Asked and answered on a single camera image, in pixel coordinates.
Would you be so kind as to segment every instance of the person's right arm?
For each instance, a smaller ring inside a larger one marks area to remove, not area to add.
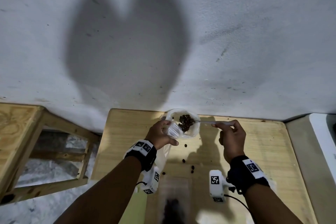
[[[219,142],[224,146],[224,158],[228,163],[237,156],[245,155],[246,132],[237,120],[231,123],[233,128],[223,123],[213,125],[222,130]],[[252,185],[246,191],[245,200],[258,224],[302,224],[270,187]]]

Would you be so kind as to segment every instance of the black wrist strap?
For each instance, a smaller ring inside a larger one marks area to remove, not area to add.
[[[136,157],[141,163],[141,171],[149,171],[156,159],[156,152],[157,150],[151,142],[139,140],[126,152],[124,158]]]
[[[235,157],[231,160],[230,170],[227,173],[227,181],[236,187],[238,194],[244,196],[247,189],[253,184],[258,183],[270,186],[261,168],[245,155]]]

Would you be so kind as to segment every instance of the qr code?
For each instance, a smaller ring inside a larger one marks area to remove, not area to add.
[[[150,189],[145,189],[144,192],[145,192],[146,194],[153,194],[153,191],[151,191]]]
[[[142,147],[146,152],[149,152],[151,150],[152,147],[150,147],[148,144],[145,144],[143,147]]]
[[[136,144],[135,144],[135,146],[143,146],[144,145],[144,142],[137,142]]]
[[[246,166],[251,171],[251,173],[259,171],[259,169],[257,168],[257,166],[254,163],[247,164]]]
[[[223,199],[220,198],[220,197],[213,197],[213,200],[214,200],[215,202],[221,202],[221,203],[223,203]]]
[[[159,177],[160,177],[160,175],[159,175],[157,172],[155,172],[154,179],[155,179],[157,182],[159,182]]]
[[[211,184],[219,184],[219,176],[211,176]]]

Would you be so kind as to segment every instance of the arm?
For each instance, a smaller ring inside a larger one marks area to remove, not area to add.
[[[219,142],[224,146],[224,158],[228,163],[237,156],[245,155],[246,132],[237,120],[233,120],[232,124],[233,128],[223,123],[213,124],[213,127],[222,130]],[[267,186],[252,185],[247,189],[245,199],[258,224],[302,224],[299,218]]]
[[[166,144],[178,145],[178,141],[163,134],[161,120],[150,129],[145,140],[159,150]],[[141,173],[141,163],[133,156],[123,159],[111,172],[87,192],[78,197],[54,224],[119,223],[130,201]]]

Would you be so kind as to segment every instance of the gray floor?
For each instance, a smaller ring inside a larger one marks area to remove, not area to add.
[[[66,150],[76,148],[83,152],[86,141],[65,133],[43,131],[36,143],[35,149]],[[86,175],[91,176],[99,143],[91,154]],[[78,173],[78,162],[66,162],[62,160],[39,160],[30,159],[20,176],[17,187],[42,184],[73,179]],[[57,217],[82,193],[88,190],[94,182],[51,195],[36,197],[26,201],[0,206],[1,224],[34,224],[53,223]]]

